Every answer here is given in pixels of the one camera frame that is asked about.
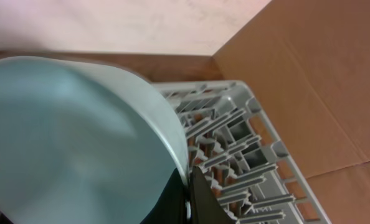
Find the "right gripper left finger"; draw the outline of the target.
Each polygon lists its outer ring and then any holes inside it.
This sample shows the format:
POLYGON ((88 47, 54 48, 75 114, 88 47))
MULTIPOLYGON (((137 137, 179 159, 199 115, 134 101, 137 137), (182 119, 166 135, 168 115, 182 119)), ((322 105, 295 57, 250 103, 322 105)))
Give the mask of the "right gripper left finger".
POLYGON ((177 169, 171 174, 156 205, 141 224, 185 224, 186 189, 177 169))

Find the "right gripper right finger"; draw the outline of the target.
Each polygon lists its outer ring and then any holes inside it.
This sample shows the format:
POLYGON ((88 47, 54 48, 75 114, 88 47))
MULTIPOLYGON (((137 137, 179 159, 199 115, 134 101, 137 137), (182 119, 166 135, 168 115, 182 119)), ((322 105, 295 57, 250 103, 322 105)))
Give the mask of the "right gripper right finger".
POLYGON ((235 224, 235 221, 219 205, 204 174, 198 167, 192 168, 189 193, 191 201, 191 223, 235 224))

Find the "light blue bowl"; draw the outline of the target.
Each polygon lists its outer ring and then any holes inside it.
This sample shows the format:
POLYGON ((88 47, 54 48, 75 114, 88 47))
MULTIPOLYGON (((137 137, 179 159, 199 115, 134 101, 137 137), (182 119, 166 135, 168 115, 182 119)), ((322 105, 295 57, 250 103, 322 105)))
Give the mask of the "light blue bowl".
POLYGON ((139 223, 187 145, 149 82, 104 64, 0 59, 0 210, 14 223, 139 223))

